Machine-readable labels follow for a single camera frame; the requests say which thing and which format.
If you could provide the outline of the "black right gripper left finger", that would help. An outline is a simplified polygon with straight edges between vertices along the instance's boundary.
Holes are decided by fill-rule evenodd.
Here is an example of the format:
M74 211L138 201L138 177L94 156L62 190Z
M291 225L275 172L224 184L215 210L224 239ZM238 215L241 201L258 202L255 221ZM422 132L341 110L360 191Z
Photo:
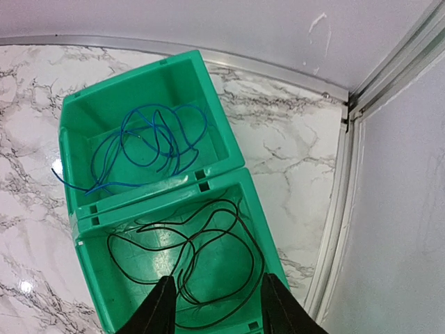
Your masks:
M117 334L175 333L175 279L163 276Z

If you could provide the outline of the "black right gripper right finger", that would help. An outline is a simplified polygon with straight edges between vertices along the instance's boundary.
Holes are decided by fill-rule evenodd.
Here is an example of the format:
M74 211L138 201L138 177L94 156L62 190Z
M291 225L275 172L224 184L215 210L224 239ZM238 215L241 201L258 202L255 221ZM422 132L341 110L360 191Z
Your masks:
M327 334L274 273L262 278L261 313L264 333Z

